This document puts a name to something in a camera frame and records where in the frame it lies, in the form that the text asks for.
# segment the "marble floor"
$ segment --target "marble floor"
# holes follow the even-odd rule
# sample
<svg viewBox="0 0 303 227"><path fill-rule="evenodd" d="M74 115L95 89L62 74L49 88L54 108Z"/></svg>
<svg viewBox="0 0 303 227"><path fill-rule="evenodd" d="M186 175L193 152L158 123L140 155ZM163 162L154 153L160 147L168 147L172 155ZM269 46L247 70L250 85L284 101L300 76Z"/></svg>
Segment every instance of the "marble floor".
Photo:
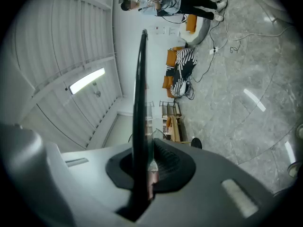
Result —
<svg viewBox="0 0 303 227"><path fill-rule="evenodd" d="M227 29L232 38L249 33L276 35L290 26L272 23L256 0L228 0ZM218 22L212 21L211 28ZM215 46L227 38L224 22L212 30ZM185 137L198 137L203 148L218 153L262 182L273 193L292 184L288 166L302 160L303 142L296 128L303 123L303 54L294 28L279 37L248 36L229 40L218 51L199 83L195 99L178 99ZM198 45L193 77L207 71L213 47L209 36Z"/></svg>

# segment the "black pants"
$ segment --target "black pants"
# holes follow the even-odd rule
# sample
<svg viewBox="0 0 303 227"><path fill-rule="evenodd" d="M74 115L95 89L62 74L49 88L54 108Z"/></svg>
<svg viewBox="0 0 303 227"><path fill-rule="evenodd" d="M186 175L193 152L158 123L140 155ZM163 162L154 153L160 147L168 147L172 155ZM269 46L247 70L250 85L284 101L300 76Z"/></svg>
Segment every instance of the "black pants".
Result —
<svg viewBox="0 0 303 227"><path fill-rule="evenodd" d="M214 19L214 13L205 12L204 10L197 9L194 6L202 6L208 9L217 9L217 4L211 0L181 0L179 13L193 14L198 17L205 17L210 20Z"/></svg>

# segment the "person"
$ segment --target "person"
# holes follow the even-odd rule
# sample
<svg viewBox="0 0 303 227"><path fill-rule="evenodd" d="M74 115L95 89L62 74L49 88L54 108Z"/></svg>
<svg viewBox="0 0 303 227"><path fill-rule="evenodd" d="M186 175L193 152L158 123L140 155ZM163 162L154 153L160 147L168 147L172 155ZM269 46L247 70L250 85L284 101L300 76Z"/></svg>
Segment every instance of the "person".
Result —
<svg viewBox="0 0 303 227"><path fill-rule="evenodd" d="M226 5L227 0L217 2L211 0L123 0L121 9L124 11L137 9L140 13L154 16L193 14L210 20L223 21L224 17L219 15L219 12ZM214 9L214 12L206 12L195 7Z"/></svg>

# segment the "orange cushion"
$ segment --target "orange cushion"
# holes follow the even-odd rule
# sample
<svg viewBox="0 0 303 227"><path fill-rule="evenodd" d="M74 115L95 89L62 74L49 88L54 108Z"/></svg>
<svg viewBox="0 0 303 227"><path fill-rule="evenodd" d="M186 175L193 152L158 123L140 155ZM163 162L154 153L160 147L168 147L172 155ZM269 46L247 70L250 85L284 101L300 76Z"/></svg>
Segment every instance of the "orange cushion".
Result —
<svg viewBox="0 0 303 227"><path fill-rule="evenodd" d="M168 117L166 120L166 127L169 128L171 123L171 117Z"/></svg>
<svg viewBox="0 0 303 227"><path fill-rule="evenodd" d="M162 88L167 88L168 84L169 84L169 77L164 76L164 81L163 81Z"/></svg>
<svg viewBox="0 0 303 227"><path fill-rule="evenodd" d="M166 64L168 66L175 66L176 64L176 59L177 59L177 52L176 51L172 51L172 50L168 50L167 51L167 60L166 60Z"/></svg>
<svg viewBox="0 0 303 227"><path fill-rule="evenodd" d="M187 17L186 31L194 33L196 31L197 16L190 14Z"/></svg>
<svg viewBox="0 0 303 227"><path fill-rule="evenodd" d="M168 77L168 79L169 79L169 82L168 82L168 84L167 84L166 89L170 89L170 86L171 86L171 85L172 85L172 83L173 83L173 79L174 79L174 77L173 77L173 76L169 76L169 77Z"/></svg>
<svg viewBox="0 0 303 227"><path fill-rule="evenodd" d="M183 47L174 47L172 48L174 51L180 51L180 50L183 50L184 48Z"/></svg>
<svg viewBox="0 0 303 227"><path fill-rule="evenodd" d="M171 94L171 91L169 89L166 89L166 92L167 92L167 97L169 97L169 98L177 98L177 97L175 97L175 96L173 96Z"/></svg>

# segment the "wall outlet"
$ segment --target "wall outlet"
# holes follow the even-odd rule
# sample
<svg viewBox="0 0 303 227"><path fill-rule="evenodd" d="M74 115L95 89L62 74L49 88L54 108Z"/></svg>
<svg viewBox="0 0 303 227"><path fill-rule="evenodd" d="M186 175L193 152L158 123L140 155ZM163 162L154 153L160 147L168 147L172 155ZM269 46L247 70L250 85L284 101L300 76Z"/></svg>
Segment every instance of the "wall outlet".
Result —
<svg viewBox="0 0 303 227"><path fill-rule="evenodd" d="M212 55L214 52L215 52L215 53L218 52L218 50L219 50L218 47L216 47L215 50L214 50L214 49L211 49L211 50L209 51L209 54Z"/></svg>

